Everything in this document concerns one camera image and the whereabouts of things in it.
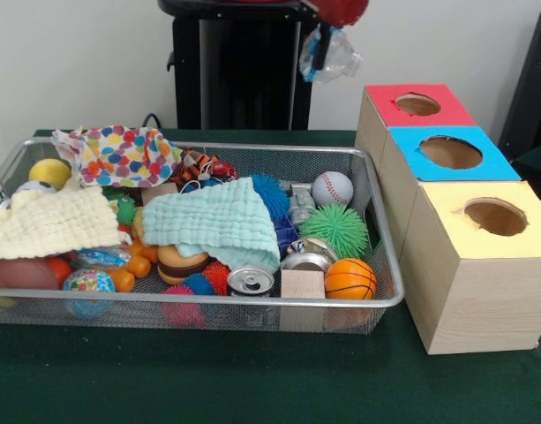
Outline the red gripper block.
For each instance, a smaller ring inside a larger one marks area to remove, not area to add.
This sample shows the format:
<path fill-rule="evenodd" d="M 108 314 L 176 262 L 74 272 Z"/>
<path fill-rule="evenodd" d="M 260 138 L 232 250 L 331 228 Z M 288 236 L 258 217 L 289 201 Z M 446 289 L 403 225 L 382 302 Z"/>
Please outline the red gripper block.
<path fill-rule="evenodd" d="M 321 71 L 331 41 L 331 26 L 352 26 L 364 15 L 368 0 L 308 0 L 304 4 L 326 24 L 319 26 L 319 37 L 313 53 L 312 69 Z"/>

